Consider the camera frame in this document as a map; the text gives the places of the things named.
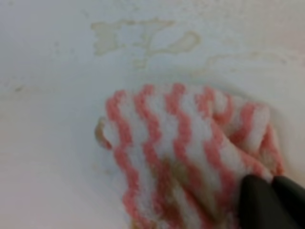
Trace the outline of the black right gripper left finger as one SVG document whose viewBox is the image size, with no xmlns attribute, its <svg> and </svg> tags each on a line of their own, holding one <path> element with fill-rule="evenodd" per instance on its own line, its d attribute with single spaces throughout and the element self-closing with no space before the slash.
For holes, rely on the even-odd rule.
<svg viewBox="0 0 305 229">
<path fill-rule="evenodd" d="M 248 175 L 242 180 L 238 218 L 242 229 L 298 228 L 282 207 L 271 185 L 254 175 Z"/>
</svg>

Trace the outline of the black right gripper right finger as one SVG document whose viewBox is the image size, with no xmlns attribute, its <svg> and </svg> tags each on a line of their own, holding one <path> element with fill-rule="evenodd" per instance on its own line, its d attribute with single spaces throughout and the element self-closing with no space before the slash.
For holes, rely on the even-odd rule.
<svg viewBox="0 0 305 229">
<path fill-rule="evenodd" d="M 284 177 L 276 176 L 272 181 L 272 188 L 276 192 L 284 209 L 302 229 L 305 228 L 305 188 Z"/>
</svg>

